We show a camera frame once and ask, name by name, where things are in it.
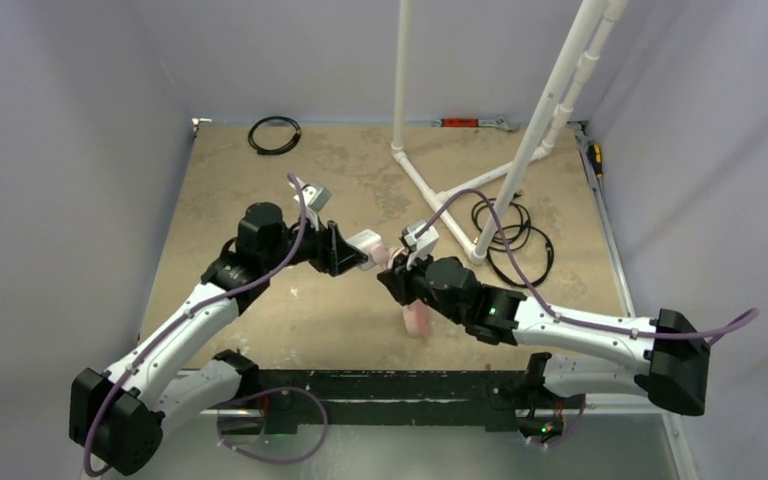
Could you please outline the white cube power socket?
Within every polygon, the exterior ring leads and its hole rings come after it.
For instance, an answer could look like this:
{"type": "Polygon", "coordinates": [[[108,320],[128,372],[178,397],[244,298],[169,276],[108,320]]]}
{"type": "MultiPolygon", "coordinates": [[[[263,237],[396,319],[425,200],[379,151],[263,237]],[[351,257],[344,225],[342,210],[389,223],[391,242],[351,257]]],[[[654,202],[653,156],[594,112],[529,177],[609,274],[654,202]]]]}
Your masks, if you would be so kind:
{"type": "Polygon", "coordinates": [[[352,235],[347,242],[366,256],[366,260],[358,266],[361,271],[382,267],[388,261],[389,253],[382,237],[370,229],[352,235]]]}

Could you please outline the pink round socket with cord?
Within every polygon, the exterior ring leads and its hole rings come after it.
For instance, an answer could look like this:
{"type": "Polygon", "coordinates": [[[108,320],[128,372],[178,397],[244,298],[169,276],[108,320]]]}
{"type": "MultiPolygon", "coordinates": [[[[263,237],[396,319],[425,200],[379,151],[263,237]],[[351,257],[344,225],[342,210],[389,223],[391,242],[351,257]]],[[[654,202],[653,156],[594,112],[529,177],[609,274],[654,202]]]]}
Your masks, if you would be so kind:
{"type": "MultiPolygon", "coordinates": [[[[371,247],[371,258],[382,271],[391,269],[398,258],[405,255],[405,247],[388,247],[377,242],[371,247]]],[[[421,298],[413,296],[402,305],[402,317],[407,334],[411,338],[427,340],[433,333],[432,310],[421,298]]]]}

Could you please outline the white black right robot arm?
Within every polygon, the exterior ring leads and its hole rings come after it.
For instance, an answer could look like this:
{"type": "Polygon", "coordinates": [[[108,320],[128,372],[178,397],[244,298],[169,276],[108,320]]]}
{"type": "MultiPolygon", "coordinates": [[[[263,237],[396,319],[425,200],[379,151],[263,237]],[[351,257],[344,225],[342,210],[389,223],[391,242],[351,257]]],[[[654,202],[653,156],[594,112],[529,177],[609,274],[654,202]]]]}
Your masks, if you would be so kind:
{"type": "Polygon", "coordinates": [[[598,369],[538,369],[521,392],[536,407],[590,393],[639,395],[663,410],[706,410],[711,346],[686,316],[619,317],[553,306],[535,295],[492,286],[455,257],[398,260],[378,281],[402,306],[419,302],[489,345],[542,346],[595,358],[598,369]]]}

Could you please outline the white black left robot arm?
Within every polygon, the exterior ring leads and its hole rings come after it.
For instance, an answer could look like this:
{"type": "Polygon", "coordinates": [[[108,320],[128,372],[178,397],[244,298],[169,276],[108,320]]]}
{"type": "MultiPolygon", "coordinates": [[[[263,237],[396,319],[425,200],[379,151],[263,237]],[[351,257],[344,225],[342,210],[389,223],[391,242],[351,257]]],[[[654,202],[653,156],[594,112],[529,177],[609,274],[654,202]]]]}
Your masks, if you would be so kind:
{"type": "Polygon", "coordinates": [[[248,207],[236,235],[154,333],[103,371],[86,368],[73,380],[69,436],[83,448],[84,473],[138,472],[166,435],[215,405],[266,407],[272,393],[263,387],[259,367],[239,352],[225,350],[185,377],[179,372],[281,270],[307,263],[337,277],[370,268],[381,245],[372,230],[343,236],[336,222],[322,223],[311,205],[302,206],[294,225],[273,203],[248,207]]]}

